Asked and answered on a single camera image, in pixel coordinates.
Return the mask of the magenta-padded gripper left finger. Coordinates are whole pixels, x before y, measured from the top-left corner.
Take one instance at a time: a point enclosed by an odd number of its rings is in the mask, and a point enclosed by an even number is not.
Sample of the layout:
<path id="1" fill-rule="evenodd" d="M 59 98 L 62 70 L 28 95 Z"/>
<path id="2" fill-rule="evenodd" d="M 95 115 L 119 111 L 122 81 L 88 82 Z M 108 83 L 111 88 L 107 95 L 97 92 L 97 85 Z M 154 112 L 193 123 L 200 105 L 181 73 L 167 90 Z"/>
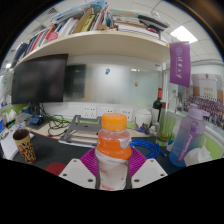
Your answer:
<path id="1" fill-rule="evenodd" d="M 78 186 L 95 189 L 98 177 L 95 149 L 89 150 L 80 159 L 73 158 L 60 173 L 60 177 Z"/>

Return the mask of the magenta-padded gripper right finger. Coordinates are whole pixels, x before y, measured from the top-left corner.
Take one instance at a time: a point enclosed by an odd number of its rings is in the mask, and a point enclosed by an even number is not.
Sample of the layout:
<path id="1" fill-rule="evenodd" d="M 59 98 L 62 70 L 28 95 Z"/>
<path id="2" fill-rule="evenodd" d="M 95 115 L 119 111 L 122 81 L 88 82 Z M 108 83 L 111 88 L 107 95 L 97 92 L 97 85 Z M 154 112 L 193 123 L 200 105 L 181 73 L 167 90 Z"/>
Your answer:
<path id="1" fill-rule="evenodd" d="M 132 149 L 127 177 L 130 189 L 141 188 L 166 176 L 167 173 L 155 159 L 147 159 L 137 149 Z"/>

